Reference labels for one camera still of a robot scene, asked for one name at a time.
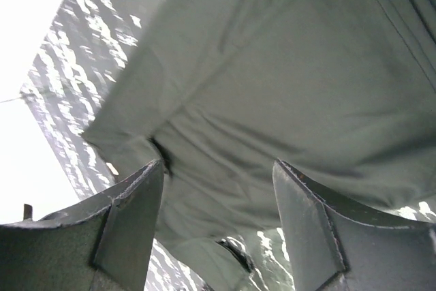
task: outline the green-gray fabric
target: green-gray fabric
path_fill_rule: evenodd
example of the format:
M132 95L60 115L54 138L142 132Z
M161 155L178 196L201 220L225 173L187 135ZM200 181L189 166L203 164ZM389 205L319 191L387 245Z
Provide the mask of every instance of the green-gray fabric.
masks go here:
M435 32L429 0L167 0L84 139L121 178L162 153L157 239L234 290L214 240L280 225L277 157L371 206L436 192Z

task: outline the gray cloth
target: gray cloth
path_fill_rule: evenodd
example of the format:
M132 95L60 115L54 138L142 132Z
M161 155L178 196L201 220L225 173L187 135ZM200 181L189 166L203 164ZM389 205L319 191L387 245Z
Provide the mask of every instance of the gray cloth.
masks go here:
M436 192L429 0L167 0L83 137L120 173L164 157L159 240L216 290L215 240L280 225L275 158L371 206Z

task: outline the cloth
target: cloth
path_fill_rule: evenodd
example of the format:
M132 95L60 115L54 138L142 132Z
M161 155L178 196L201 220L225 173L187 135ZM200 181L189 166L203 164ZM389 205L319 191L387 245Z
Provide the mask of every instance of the cloth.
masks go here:
M281 158L365 204L436 192L429 0L166 0L83 134L119 178L164 158L156 238L216 291L215 241L280 226Z

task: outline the garment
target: garment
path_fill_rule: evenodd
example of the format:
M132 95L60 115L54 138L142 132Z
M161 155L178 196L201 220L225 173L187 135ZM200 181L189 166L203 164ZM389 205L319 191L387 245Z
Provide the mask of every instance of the garment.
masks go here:
M83 134L122 179L168 174L156 238L216 291L216 240L280 226L281 158L365 204L436 192L429 0L166 0Z

